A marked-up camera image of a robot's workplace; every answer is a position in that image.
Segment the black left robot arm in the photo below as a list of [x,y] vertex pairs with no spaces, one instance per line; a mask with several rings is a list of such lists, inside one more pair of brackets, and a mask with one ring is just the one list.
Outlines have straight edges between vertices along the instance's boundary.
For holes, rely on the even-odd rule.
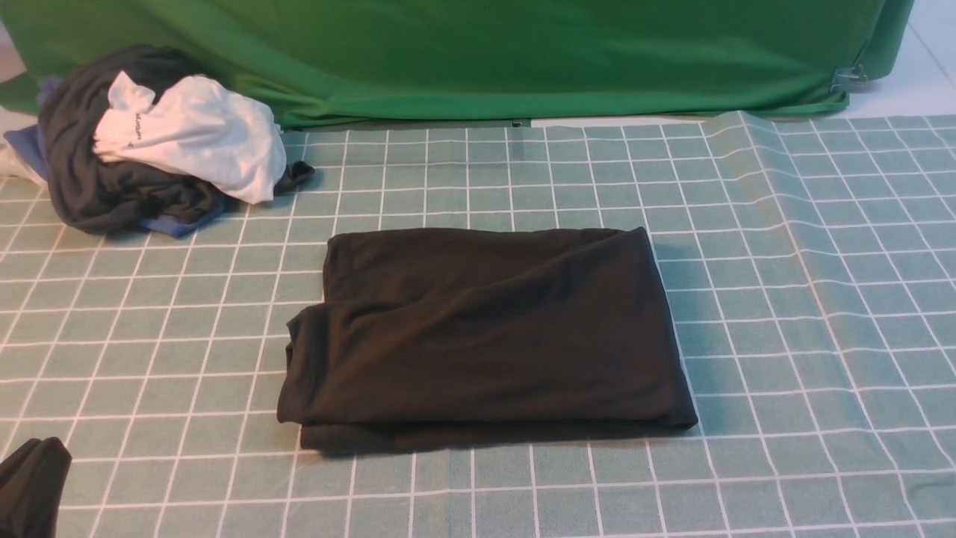
[[29,439],[3,460],[2,537],[55,537],[71,462],[58,437]]

